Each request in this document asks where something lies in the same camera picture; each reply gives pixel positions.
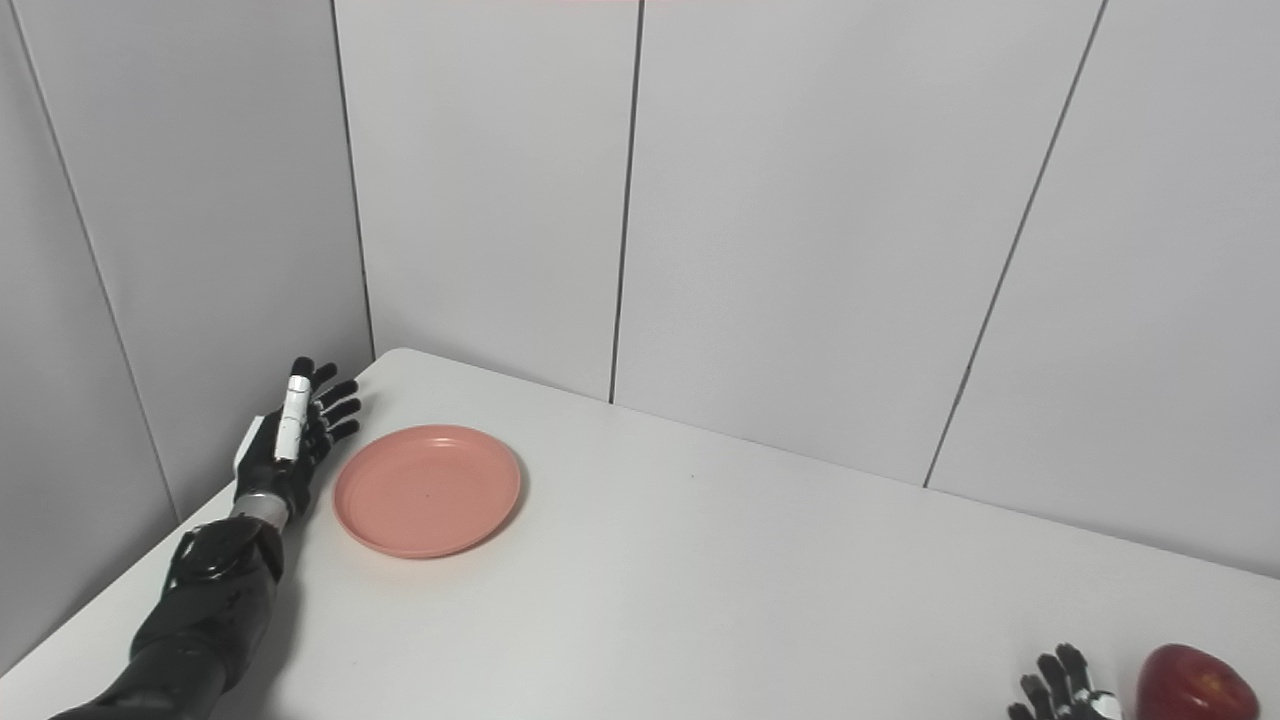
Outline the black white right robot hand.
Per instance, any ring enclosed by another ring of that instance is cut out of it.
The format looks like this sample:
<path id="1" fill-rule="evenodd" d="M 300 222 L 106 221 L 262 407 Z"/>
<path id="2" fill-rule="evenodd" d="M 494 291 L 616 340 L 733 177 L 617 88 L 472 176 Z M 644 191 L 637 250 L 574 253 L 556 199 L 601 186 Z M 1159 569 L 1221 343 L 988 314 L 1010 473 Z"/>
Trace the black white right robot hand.
<path id="1" fill-rule="evenodd" d="M 1089 665 L 1074 644 L 1060 643 L 1036 660 L 1037 671 L 1019 679 L 1020 701 L 1006 707 L 1007 719 L 1124 719 L 1119 697 L 1094 688 Z"/>

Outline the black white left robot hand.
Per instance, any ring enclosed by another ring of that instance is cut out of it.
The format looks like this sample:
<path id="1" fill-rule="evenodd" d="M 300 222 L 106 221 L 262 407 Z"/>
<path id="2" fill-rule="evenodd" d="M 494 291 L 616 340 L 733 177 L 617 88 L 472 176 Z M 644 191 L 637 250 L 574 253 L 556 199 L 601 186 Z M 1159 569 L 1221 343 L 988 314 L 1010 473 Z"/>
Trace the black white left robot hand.
<path id="1" fill-rule="evenodd" d="M 283 505 L 279 527 L 305 515 L 316 470 L 339 442 L 360 429 L 356 379 L 334 382 L 334 363 L 297 357 L 282 406 L 256 416 L 234 460 L 236 501 L 273 496 Z"/>

